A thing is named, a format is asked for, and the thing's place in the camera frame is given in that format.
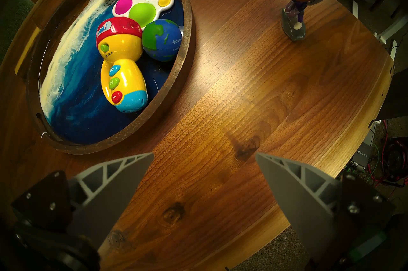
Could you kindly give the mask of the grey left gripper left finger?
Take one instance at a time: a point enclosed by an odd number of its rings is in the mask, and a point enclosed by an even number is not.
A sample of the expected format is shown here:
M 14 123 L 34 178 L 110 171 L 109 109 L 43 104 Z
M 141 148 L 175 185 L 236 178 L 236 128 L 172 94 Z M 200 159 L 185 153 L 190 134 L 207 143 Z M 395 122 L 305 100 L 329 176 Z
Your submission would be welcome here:
M 132 200 L 154 160 L 152 152 L 102 162 L 68 179 L 51 172 L 23 192 L 11 207 L 29 226 L 101 246 Z

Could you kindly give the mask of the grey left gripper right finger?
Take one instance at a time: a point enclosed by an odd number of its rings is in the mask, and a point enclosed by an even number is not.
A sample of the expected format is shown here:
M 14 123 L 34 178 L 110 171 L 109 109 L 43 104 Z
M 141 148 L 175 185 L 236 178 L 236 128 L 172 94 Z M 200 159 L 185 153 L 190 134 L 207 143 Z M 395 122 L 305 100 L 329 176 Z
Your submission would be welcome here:
M 311 261 L 360 261 L 390 242 L 395 207 L 361 178 L 346 173 L 337 180 L 265 153 L 255 159 Z

